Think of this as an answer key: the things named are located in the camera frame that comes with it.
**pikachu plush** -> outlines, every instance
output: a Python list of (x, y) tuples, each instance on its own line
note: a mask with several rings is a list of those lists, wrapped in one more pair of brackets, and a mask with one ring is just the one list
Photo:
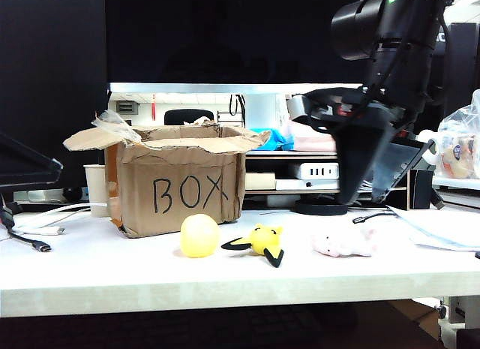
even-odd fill
[(257, 254), (265, 255), (269, 263), (275, 268), (280, 266), (284, 251), (280, 247), (280, 234), (282, 227), (268, 227), (256, 224), (255, 229), (245, 238), (238, 238), (222, 245), (227, 250), (252, 249)]

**white box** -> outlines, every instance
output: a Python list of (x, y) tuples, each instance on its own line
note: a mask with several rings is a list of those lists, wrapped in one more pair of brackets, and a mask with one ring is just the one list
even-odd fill
[(302, 180), (338, 179), (337, 163), (295, 163), (288, 165), (289, 174)]
[(275, 190), (275, 173), (246, 173), (245, 190)]

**blue cloth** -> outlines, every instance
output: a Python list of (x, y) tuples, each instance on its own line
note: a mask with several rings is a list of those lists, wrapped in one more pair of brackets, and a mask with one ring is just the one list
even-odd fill
[(261, 147), (254, 150), (261, 151), (274, 151), (274, 150), (291, 150), (293, 149), (293, 138), (284, 137), (277, 129), (271, 128), (254, 128), (250, 129), (256, 133), (261, 133), (262, 131), (270, 131), (270, 138), (268, 141)]

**pink cloth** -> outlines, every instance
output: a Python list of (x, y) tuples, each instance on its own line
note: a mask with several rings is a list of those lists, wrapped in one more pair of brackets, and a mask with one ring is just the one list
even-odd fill
[(336, 152), (335, 140), (329, 134), (322, 134), (308, 125), (288, 121), (282, 130), (285, 137), (293, 137), (293, 150), (297, 152)]

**dark floor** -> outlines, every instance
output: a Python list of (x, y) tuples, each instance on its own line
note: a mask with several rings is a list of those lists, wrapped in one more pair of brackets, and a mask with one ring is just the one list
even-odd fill
[(387, 302), (0, 319), (0, 348), (336, 348), (443, 346)]

